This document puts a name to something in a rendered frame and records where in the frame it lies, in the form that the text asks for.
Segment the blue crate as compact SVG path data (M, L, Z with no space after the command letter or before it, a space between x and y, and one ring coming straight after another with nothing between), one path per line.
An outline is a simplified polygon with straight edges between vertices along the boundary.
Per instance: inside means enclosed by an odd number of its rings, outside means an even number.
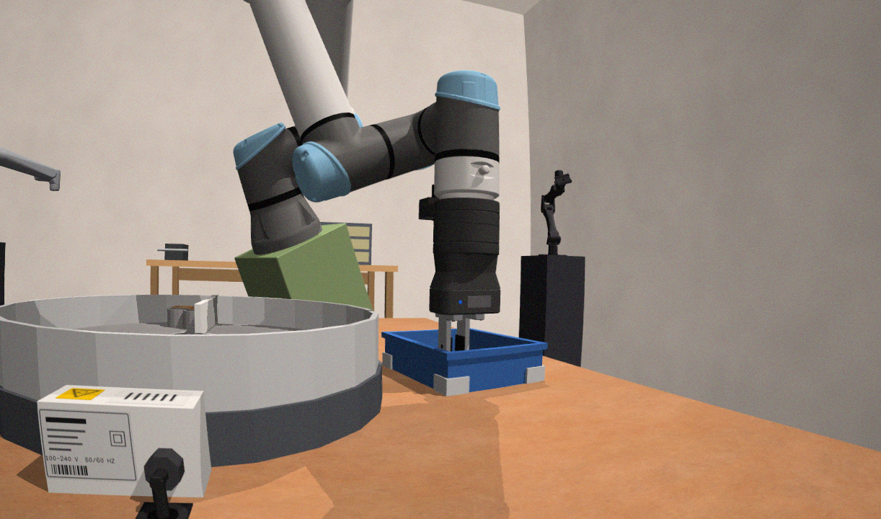
M455 351L456 333L449 352L438 348L438 329L381 332L382 365L444 396L545 381L545 342L470 328L469 350Z

